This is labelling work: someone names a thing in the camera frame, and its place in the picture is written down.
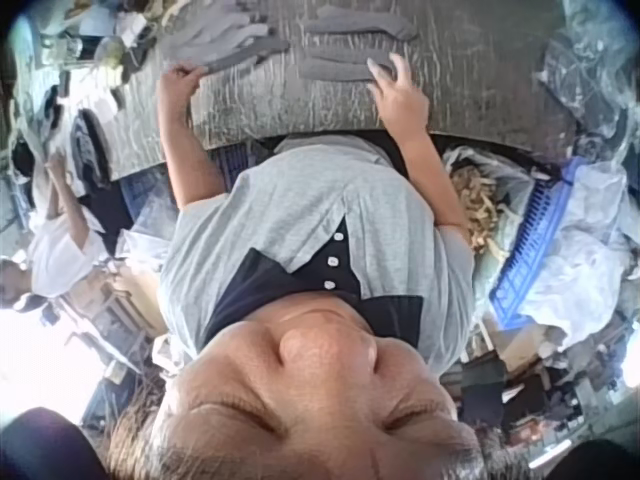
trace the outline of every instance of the gray shirt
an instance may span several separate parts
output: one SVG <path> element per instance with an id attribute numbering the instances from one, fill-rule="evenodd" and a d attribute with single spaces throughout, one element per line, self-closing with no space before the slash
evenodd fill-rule
<path id="1" fill-rule="evenodd" d="M 371 145 L 322 137 L 288 146 L 243 172 L 231 193 L 180 214 L 158 293 L 169 330 L 195 358 L 216 302 L 250 248 L 291 273 L 344 218 L 362 298 L 423 297 L 418 350 L 442 374 L 471 326 L 471 249 L 457 230 L 434 226 L 429 205 Z"/>

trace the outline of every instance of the black pants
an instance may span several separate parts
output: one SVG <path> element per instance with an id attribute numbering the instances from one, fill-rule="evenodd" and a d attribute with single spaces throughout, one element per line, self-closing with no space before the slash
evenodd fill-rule
<path id="1" fill-rule="evenodd" d="M 113 182 L 108 189 L 98 190 L 93 196 L 80 197 L 78 202 L 98 219 L 105 231 L 100 234 L 104 246 L 109 255 L 115 256 L 120 230 L 133 227 L 133 220 L 124 203 L 119 182 Z"/>

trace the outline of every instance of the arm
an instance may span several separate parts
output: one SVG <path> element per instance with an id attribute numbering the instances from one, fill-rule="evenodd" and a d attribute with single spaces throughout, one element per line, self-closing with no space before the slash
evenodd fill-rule
<path id="1" fill-rule="evenodd" d="M 53 187 L 60 197 L 62 208 L 69 218 L 69 235 L 71 235 L 73 243 L 75 243 L 80 250 L 83 250 L 89 237 L 89 225 L 87 224 L 87 219 L 84 216 L 82 207 L 78 203 L 78 199 L 71 190 L 71 187 L 67 185 L 64 157 L 60 153 L 55 153 L 47 162 L 47 169 L 49 170 Z"/>
<path id="2" fill-rule="evenodd" d="M 435 225 L 457 229 L 469 243 L 464 210 L 425 128 L 429 100 L 413 85 L 407 61 L 396 54 L 391 54 L 391 60 L 398 71 L 397 81 L 374 62 L 369 62 L 376 80 L 369 89 L 380 118 L 400 148 L 411 184 L 433 210 Z"/>
<path id="3" fill-rule="evenodd" d="M 49 185 L 51 189 L 51 193 L 49 194 L 49 205 L 47 206 L 47 216 L 45 217 L 47 220 L 53 220 L 54 218 L 58 218 L 60 215 L 60 196 L 58 195 L 58 189 L 51 181 L 51 185 Z"/>
<path id="4" fill-rule="evenodd" d="M 187 107 L 203 69 L 178 66 L 158 83 L 158 123 L 169 178 L 178 208 L 224 193 L 224 181 L 202 144 L 187 126 Z"/>

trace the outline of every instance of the nose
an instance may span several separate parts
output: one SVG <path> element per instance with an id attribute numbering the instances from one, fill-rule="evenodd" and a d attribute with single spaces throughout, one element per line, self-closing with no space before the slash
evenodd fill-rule
<path id="1" fill-rule="evenodd" d="M 280 359 L 290 374 L 314 382 L 339 377 L 368 381 L 378 353 L 373 336 L 322 314 L 305 320 L 280 340 Z"/>

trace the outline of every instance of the woman in white shirt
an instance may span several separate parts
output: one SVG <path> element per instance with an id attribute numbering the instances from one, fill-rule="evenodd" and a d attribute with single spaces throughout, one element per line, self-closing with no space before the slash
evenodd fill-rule
<path id="1" fill-rule="evenodd" d="M 71 289 L 93 268 L 106 249 L 100 223 L 78 203 L 66 182 L 64 156 L 57 152 L 47 163 L 52 182 L 46 221 L 28 251 L 23 270 L 10 259 L 0 259 L 0 308 L 11 308 L 23 295 L 55 298 Z M 58 204 L 64 213 L 59 214 Z"/>

